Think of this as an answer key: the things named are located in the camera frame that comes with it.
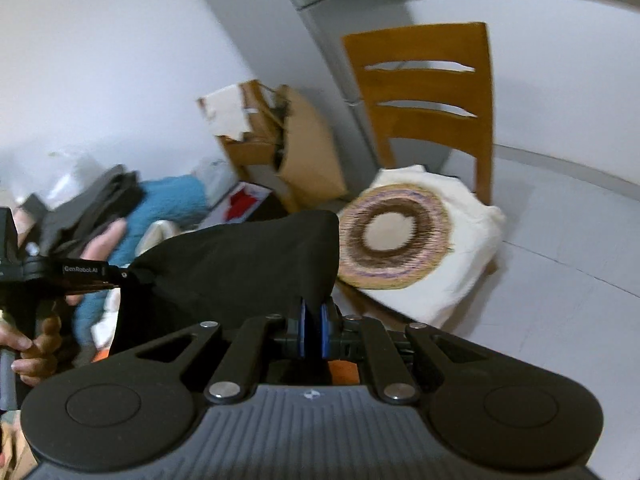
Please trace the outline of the person's left hand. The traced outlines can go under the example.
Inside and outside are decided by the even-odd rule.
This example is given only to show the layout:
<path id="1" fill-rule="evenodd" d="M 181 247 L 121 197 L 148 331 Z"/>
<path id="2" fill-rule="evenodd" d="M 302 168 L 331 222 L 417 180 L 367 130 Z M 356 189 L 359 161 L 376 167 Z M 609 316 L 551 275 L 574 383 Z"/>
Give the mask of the person's left hand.
<path id="1" fill-rule="evenodd" d="M 58 367 L 55 352 L 61 347 L 60 318 L 52 314 L 41 325 L 42 333 L 35 339 L 29 339 L 17 328 L 1 322 L 1 345 L 18 353 L 11 365 L 13 374 L 29 387 L 52 377 Z"/>

